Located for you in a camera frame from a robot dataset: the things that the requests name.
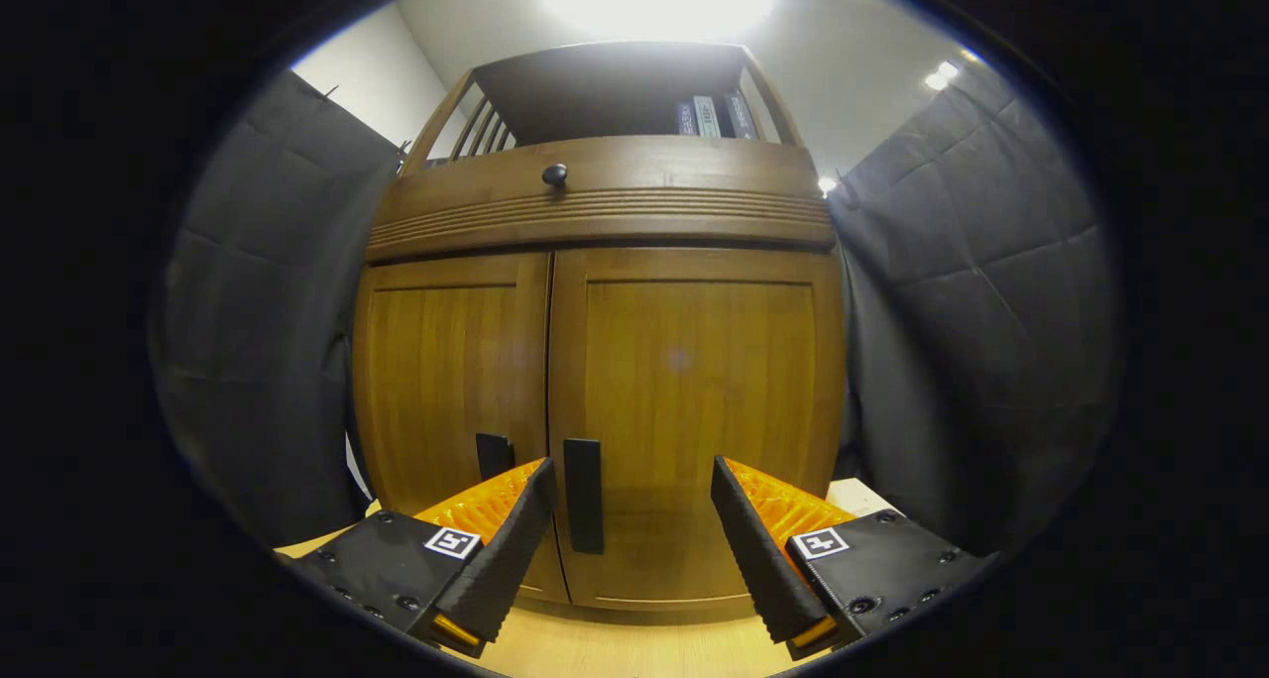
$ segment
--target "door handle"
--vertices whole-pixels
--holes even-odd
[[[599,441],[563,441],[563,489],[569,507],[572,551],[604,552],[604,493],[600,484]]]
[[[506,435],[476,433],[476,462],[480,462],[481,481],[501,475],[515,467],[515,446]]]

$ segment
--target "wooden cabinet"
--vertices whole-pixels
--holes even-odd
[[[836,260],[821,254],[556,254],[551,452],[563,457],[576,437],[598,441],[602,457],[603,554],[572,551],[569,522],[558,523],[575,603],[749,601],[709,500],[713,457],[827,491],[844,368],[839,284]]]
[[[429,159],[468,89],[482,98],[462,135]],[[756,138],[675,135],[694,95],[753,104]],[[556,165],[566,176],[547,182]],[[519,462],[551,455],[561,489],[527,592],[746,603],[713,456],[822,495],[839,442],[845,330],[817,176],[742,47],[584,44],[463,75],[365,251],[354,392],[383,505],[418,512],[475,484],[476,433],[505,434]],[[602,554],[575,551],[569,438],[599,448],[585,480]]]
[[[354,330],[354,395],[371,481],[414,514],[480,482],[476,433],[516,462],[547,453],[548,254],[367,268]],[[553,532],[524,579],[567,601]]]

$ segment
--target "books on shelf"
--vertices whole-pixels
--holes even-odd
[[[758,140],[745,96],[733,89],[723,95],[694,95],[675,104],[680,136]]]

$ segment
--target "black knob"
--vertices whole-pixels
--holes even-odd
[[[562,188],[563,179],[567,176],[569,166],[563,163],[556,163],[542,171],[542,182],[555,188]]]

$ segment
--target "wooden floor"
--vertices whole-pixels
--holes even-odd
[[[626,612],[520,599],[497,641],[478,660],[445,651],[516,678],[770,675],[827,655],[789,659],[772,644],[753,609],[709,613]]]

